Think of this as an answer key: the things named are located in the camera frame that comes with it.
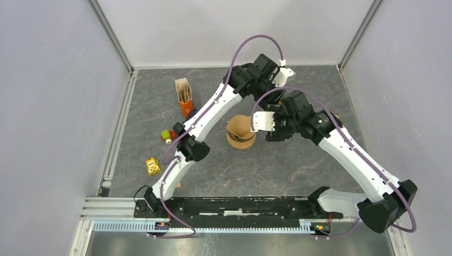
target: orange box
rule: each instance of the orange box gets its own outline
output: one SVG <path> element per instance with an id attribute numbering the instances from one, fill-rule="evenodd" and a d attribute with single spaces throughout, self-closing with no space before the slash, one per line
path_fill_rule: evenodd
<path id="1" fill-rule="evenodd" d="M 174 81 L 177 91 L 177 99 L 181 105 L 182 113 L 187 119 L 193 111 L 193 101 L 191 100 L 191 87 L 186 78 L 177 79 Z"/>

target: white wall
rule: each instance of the white wall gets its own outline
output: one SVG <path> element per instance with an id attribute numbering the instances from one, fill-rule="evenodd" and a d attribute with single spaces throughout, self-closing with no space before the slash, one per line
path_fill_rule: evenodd
<path id="1" fill-rule="evenodd" d="M 99 0 L 136 67 L 228 66 L 237 47 L 256 34 L 274 37 L 289 64 L 337 64 L 372 0 Z M 264 52 L 257 39 L 238 63 Z"/>
<path id="2" fill-rule="evenodd" d="M 0 4 L 0 255 L 68 255 L 127 72 L 90 6 Z"/>
<path id="3" fill-rule="evenodd" d="M 368 150 L 418 186 L 414 255 L 450 255 L 451 13 L 451 1 L 384 1 L 345 67 Z"/>

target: purple cable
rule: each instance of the purple cable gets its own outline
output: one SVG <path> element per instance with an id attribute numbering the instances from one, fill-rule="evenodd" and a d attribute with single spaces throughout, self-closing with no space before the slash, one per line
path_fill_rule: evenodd
<path id="1" fill-rule="evenodd" d="M 173 157 L 173 158 L 171 159 L 171 161 L 172 161 L 172 160 L 175 160 L 175 159 L 180 160 L 180 157 L 175 156 L 175 157 Z M 170 170 L 172 170 L 172 169 L 176 166 L 176 164 L 177 164 L 177 161 L 175 161 L 175 162 L 173 163 L 173 165 L 171 165 Z M 163 180 L 166 180 L 166 178 L 168 177 L 169 173 L 170 173 L 170 172 L 168 171 L 168 172 L 165 174 L 165 176 L 163 177 Z M 160 198 L 163 198 L 163 182 L 162 182 L 162 186 L 160 186 Z M 175 220 L 177 220 L 178 222 L 180 222 L 180 223 L 183 224 L 184 226 L 188 227 L 189 229 L 193 230 L 193 233 L 187 234 L 187 235 L 177 235 L 177 236 L 156 236 L 155 238 L 157 238 L 157 239 L 186 238 L 186 237 L 191 237 L 191 236 L 196 235 L 196 230 L 195 230 L 192 226 L 190 226 L 188 223 L 186 223 L 185 221 L 179 219 L 179 217 L 177 217 L 176 215 L 174 215 L 174 213 L 172 213 L 172 212 L 169 210 L 168 206 L 166 206 L 165 201 L 163 201 L 163 200 L 162 200 L 162 205 L 163 205 L 163 208 L 164 208 L 164 209 L 165 209 L 165 210 L 166 210 L 166 211 L 167 211 L 167 212 L 168 212 Z"/>
<path id="2" fill-rule="evenodd" d="M 334 126 L 336 127 L 337 131 L 339 132 L 339 134 L 342 136 L 342 138 L 344 139 L 344 141 L 351 147 L 354 148 L 353 143 L 349 140 L 349 138 L 347 138 L 347 136 L 345 136 L 344 132 L 341 130 L 341 127 L 337 124 L 336 119 L 334 118 L 333 114 L 331 113 L 331 111 L 329 111 L 328 107 L 325 106 L 319 99 L 317 99 L 316 97 L 314 97 L 314 95 L 312 95 L 311 93 L 305 92 L 303 90 L 301 90 L 300 88 L 296 88 L 296 87 L 278 87 L 278 88 L 274 88 L 271 89 L 270 91 L 264 93 L 254 104 L 253 109 L 251 110 L 251 130 L 254 130 L 254 122 L 253 122 L 253 117 L 254 117 L 254 113 L 256 112 L 256 107 L 259 104 L 259 102 L 261 102 L 261 100 L 263 98 L 265 98 L 268 94 L 274 92 L 274 91 L 278 91 L 278 90 L 295 90 L 295 91 L 300 91 L 302 93 L 304 93 L 305 95 L 307 95 L 309 98 L 311 98 L 312 100 L 314 100 L 319 106 L 321 106 L 326 114 L 328 115 L 328 117 L 331 119 L 331 121 L 333 122 Z M 364 162 L 366 162 L 379 176 L 380 178 L 382 178 L 384 180 L 384 182 L 386 182 L 389 187 L 394 190 L 395 194 L 400 198 L 400 200 L 402 201 L 404 207 L 407 209 L 408 215 L 410 217 L 411 220 L 411 229 L 407 229 L 404 227 L 400 227 L 396 224 L 392 224 L 392 226 L 394 228 L 400 229 L 402 231 L 408 232 L 408 233 L 413 233 L 416 231 L 417 229 L 417 224 L 416 224 L 416 220 L 414 219 L 414 214 L 413 211 L 411 210 L 411 207 L 409 206 L 407 200 L 405 199 L 405 197 L 402 195 L 402 193 L 399 191 L 398 188 L 396 188 L 394 186 L 394 184 L 392 184 L 391 182 L 388 182 L 389 179 L 377 168 L 377 166 L 375 166 L 362 152 L 360 152 L 357 148 L 354 148 L 353 151 L 358 154 L 362 160 L 364 160 Z"/>
<path id="3" fill-rule="evenodd" d="M 232 58 L 231 65 L 229 66 L 228 75 L 227 75 L 227 77 L 226 77 L 226 80 L 224 81 L 224 86 L 223 86 L 223 88 L 221 89 L 220 93 L 218 94 L 218 96 L 215 98 L 214 101 L 218 101 L 218 99 L 219 99 L 221 96 L 223 96 L 223 92 L 224 92 L 224 90 L 226 90 L 226 87 L 228 86 L 229 78 L 231 77 L 231 73 L 232 73 L 232 68 L 233 68 L 233 66 L 234 66 L 234 63 L 236 62 L 236 58 L 237 58 L 237 55 L 239 54 L 240 50 L 243 48 L 243 46 L 245 46 L 246 43 L 248 43 L 249 41 L 251 41 L 251 40 L 253 40 L 253 39 L 255 39 L 255 38 L 259 38 L 259 37 L 267 38 L 267 39 L 271 40 L 272 42 L 274 42 L 275 45 L 276 45 L 276 47 L 278 48 L 279 55 L 281 56 L 281 60 L 284 60 L 283 51 L 281 50 L 281 47 L 279 46 L 278 42 L 276 42 L 276 40 L 273 39 L 272 37 L 266 36 L 266 35 L 255 35 L 255 36 L 252 36 L 252 37 L 248 38 L 247 40 L 245 40 L 245 41 L 239 46 L 239 48 L 237 48 L 237 50 L 236 50 L 236 52 L 235 52 L 235 54 L 234 54 L 234 57 Z M 201 120 L 201 118 L 202 118 L 202 117 L 203 117 L 203 116 L 204 116 L 204 115 L 205 115 L 205 114 L 206 114 L 206 113 L 207 113 L 214 105 L 215 105 L 215 102 L 212 102 L 212 103 L 206 108 L 206 110 L 204 110 L 204 112 L 202 112 L 202 113 L 199 115 L 198 119 L 196 119 L 196 120 L 193 122 L 192 126 L 195 126 L 195 125 L 199 122 L 199 120 Z M 175 159 L 179 159 L 179 160 L 180 160 L 180 158 L 179 158 L 178 156 L 175 156 L 175 157 L 171 158 L 171 160 L 170 160 L 169 162 L 166 162 L 166 161 L 165 161 L 165 160 L 166 160 L 166 157 L 168 156 L 168 154 L 170 153 L 170 150 L 174 147 L 174 145 L 176 145 L 176 143 L 178 143 L 178 142 L 179 142 L 185 135 L 187 135 L 192 129 L 193 129 L 192 127 L 189 127 L 184 133 L 182 133 L 179 137 L 177 137 L 177 138 L 173 141 L 173 143 L 171 144 L 171 146 L 166 150 L 165 154 L 163 155 L 163 159 L 162 159 L 162 164 L 163 164 L 163 165 L 167 165 L 167 164 L 171 163 L 171 162 L 172 162 L 173 160 L 175 160 Z M 174 163 L 171 165 L 171 167 L 168 169 L 168 171 L 166 172 L 165 176 L 164 176 L 163 179 L 162 179 L 162 184 L 160 185 L 160 201 L 162 202 L 163 208 L 164 208 L 164 209 L 165 209 L 165 210 L 166 210 L 166 211 L 167 211 L 167 212 L 168 212 L 175 220 L 177 220 L 177 221 L 180 222 L 181 224 L 183 224 L 183 225 L 185 225 L 186 227 L 188 227 L 188 228 L 190 228 L 191 230 L 193 230 L 193 233 L 188 234 L 188 235 L 179 235 L 179 236 L 166 236 L 166 237 L 162 236 L 162 237 L 156 237 L 156 238 L 160 238 L 160 239 L 186 238 L 186 237 L 194 236 L 194 235 L 196 234 L 196 230 L 195 230 L 193 227 L 191 227 L 190 225 L 188 225 L 187 223 L 185 223 L 184 221 L 182 221 L 181 219 L 179 219 L 177 216 L 175 216 L 174 213 L 172 213 L 172 212 L 168 209 L 168 207 L 167 207 L 166 204 L 165 204 L 165 201 L 163 200 L 163 184 L 165 183 L 166 178 L 168 178 L 169 174 L 170 174 L 171 171 L 174 169 L 174 167 L 176 166 L 176 164 L 177 164 L 177 161 L 174 162 Z"/>

